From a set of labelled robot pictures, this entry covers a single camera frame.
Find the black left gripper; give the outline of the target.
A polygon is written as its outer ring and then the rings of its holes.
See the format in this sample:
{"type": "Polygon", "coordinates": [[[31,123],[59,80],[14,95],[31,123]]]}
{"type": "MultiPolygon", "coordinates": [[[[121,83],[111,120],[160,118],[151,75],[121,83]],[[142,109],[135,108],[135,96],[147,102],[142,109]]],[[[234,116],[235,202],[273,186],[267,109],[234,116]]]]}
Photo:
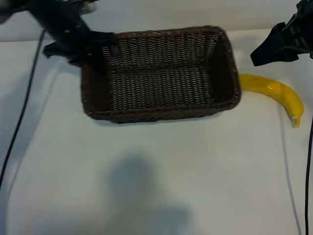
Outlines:
{"type": "Polygon", "coordinates": [[[91,31],[81,18],[89,13],[91,0],[30,0],[28,11],[54,39],[44,47],[47,58],[60,56],[74,66],[81,66],[80,53],[117,44],[113,32],[91,31]]]}

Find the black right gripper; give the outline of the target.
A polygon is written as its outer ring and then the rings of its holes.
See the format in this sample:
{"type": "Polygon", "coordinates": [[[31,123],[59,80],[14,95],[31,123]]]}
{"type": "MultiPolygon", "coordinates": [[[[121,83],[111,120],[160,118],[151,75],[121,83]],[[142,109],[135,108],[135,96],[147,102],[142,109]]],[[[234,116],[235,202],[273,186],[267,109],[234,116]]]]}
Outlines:
{"type": "Polygon", "coordinates": [[[275,25],[267,38],[251,53],[254,66],[293,62],[299,54],[313,57],[313,2],[302,0],[287,23],[275,25]]]}

